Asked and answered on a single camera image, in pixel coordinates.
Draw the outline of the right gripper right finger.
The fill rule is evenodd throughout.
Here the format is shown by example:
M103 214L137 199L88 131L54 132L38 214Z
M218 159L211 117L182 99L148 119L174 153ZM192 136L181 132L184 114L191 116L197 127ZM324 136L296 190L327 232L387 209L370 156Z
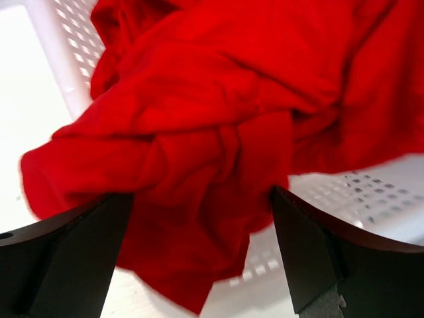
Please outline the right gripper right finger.
M275 187L278 245L300 317L422 317L423 247L375 235Z

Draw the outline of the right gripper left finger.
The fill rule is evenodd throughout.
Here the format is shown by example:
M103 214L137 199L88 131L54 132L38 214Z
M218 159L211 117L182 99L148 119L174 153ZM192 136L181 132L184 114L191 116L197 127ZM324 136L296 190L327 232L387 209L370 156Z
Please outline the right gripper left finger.
M1 317L100 317L133 196L1 233Z

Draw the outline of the red t shirt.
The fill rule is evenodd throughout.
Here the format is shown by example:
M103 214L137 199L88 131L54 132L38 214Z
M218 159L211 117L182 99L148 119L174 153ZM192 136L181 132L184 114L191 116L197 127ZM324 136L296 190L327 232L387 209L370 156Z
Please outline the red t shirt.
M270 191L423 151L422 1L98 1L92 104L21 159L45 219L134 205L117 264L200 313Z

